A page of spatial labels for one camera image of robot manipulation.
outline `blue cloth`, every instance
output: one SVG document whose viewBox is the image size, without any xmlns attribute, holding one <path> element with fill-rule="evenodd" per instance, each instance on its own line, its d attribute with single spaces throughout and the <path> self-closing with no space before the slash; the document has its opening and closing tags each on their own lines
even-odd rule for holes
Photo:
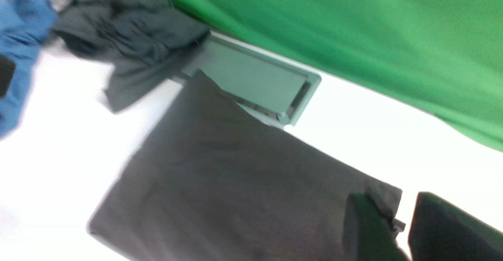
<svg viewBox="0 0 503 261">
<path fill-rule="evenodd" d="M 16 63 L 7 95 L 0 99 L 0 138 L 18 125 L 31 68 L 56 18 L 49 0 L 0 0 L 0 55 Z"/>
</svg>

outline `crumpled gray cloth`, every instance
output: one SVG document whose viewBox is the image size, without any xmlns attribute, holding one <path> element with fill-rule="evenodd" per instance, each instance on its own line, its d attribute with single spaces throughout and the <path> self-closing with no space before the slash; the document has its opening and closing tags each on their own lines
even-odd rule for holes
<svg viewBox="0 0 503 261">
<path fill-rule="evenodd" d="M 73 0 L 53 31 L 74 55 L 115 64 L 105 93 L 119 112 L 178 72 L 209 28 L 171 0 Z"/>
</svg>

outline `white backdrop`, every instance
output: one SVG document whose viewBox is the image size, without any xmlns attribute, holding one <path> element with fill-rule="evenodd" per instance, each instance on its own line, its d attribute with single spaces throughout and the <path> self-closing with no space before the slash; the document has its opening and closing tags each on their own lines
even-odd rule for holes
<svg viewBox="0 0 503 261">
<path fill-rule="evenodd" d="M 0 141 L 0 260 L 124 260 L 88 236 L 86 222 L 181 86 L 166 81 L 113 115 L 101 103 L 112 69 L 61 42 L 41 52 L 20 126 Z M 417 192 L 431 191 L 503 229 L 503 153 L 433 116 L 322 73 L 286 131 L 403 189 L 397 218 L 408 225 Z"/>
</svg>

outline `green cloth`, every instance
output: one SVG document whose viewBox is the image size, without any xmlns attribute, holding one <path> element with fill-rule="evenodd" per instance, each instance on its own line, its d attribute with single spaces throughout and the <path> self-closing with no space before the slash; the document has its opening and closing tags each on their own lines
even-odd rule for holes
<svg viewBox="0 0 503 261">
<path fill-rule="evenodd" d="M 175 0 L 262 48 L 503 150 L 503 0 Z"/>
</svg>

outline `gray cloth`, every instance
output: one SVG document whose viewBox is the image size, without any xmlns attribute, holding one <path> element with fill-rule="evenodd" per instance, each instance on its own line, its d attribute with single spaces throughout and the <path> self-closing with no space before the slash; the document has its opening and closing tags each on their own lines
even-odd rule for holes
<svg viewBox="0 0 503 261">
<path fill-rule="evenodd" d="M 105 93 L 118 112 L 177 73 L 209 28 L 171 0 L 73 0 L 53 31 L 75 55 L 115 64 Z"/>
<path fill-rule="evenodd" d="M 90 221 L 136 261 L 340 261 L 345 204 L 401 190 L 247 114 L 203 73 L 131 158 Z"/>
</svg>

